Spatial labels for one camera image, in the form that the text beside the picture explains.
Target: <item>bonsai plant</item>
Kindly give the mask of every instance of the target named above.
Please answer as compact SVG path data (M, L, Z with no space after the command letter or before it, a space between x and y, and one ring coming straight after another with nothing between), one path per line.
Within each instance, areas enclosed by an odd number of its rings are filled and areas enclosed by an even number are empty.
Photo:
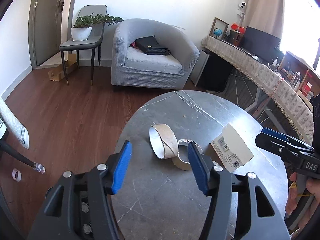
M103 16L102 14L97 14L96 16L86 15L80 16L73 27L71 28L71 36L74 41L85 41L88 39L92 26L95 24L116 24L122 22L123 19L120 17L113 17L109 14Z
M71 36L74 41L85 41L88 39L93 25L92 15L80 16L71 28Z

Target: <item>cardboard box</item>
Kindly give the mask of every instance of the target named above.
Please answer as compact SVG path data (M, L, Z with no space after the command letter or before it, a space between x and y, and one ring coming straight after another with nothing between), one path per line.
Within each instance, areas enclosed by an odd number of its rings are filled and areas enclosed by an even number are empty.
M67 74L78 68L77 55L68 54L68 60L65 61ZM49 79L53 81L60 81L64 78L64 72L62 68L62 63L48 72Z
M210 144L229 172L235 171L254 157L245 141L230 123Z

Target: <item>human hand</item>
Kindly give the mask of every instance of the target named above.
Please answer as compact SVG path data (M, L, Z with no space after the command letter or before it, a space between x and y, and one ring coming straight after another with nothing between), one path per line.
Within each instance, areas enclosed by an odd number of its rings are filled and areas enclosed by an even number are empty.
M290 176L290 180L296 181L297 180L297 173L293 173ZM320 180L319 179L308 179L307 181L307 190L315 195L315 199L313 200L312 204L304 214L303 218L299 221L298 226L300 229L303 229L305 225L309 222L310 218L312 217L313 213L315 212L316 208L320 202ZM297 188L290 188L288 194L288 201L285 206L285 211L287 214L291 215L292 212L297 208L297 201L296 197L298 195Z

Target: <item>red decoration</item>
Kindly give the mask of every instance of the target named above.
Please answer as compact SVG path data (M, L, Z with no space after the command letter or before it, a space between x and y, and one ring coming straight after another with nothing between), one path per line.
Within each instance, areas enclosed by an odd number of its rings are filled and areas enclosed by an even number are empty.
M231 29L233 29L234 31L237 31L239 28L239 25L234 23L233 25L231 25Z
M244 34L244 27L239 27L238 31L240 32L241 35Z

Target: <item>cardboard tube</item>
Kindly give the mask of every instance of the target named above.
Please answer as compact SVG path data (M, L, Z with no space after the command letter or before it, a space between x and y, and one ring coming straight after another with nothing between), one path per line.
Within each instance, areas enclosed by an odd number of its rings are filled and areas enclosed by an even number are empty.
M178 143L173 131L166 124L151 125L149 137L152 149L159 159L178 155Z
M189 139L180 139L178 141L178 145L182 145L182 146L186 146L188 147L188 144L192 142L192 140L189 140ZM196 142L194 142L200 152L200 154L203 154L203 151L200 147L200 145L198 145ZM190 162L187 162L187 161L183 161L181 159L181 156L180 156L180 153L178 152L178 156L177 157L174 157L172 158L172 162L173 164L178 167L179 169L182 169L184 171L191 171L191 165L190 165Z
M17 182L21 181L21 172L17 169L13 169L12 178Z

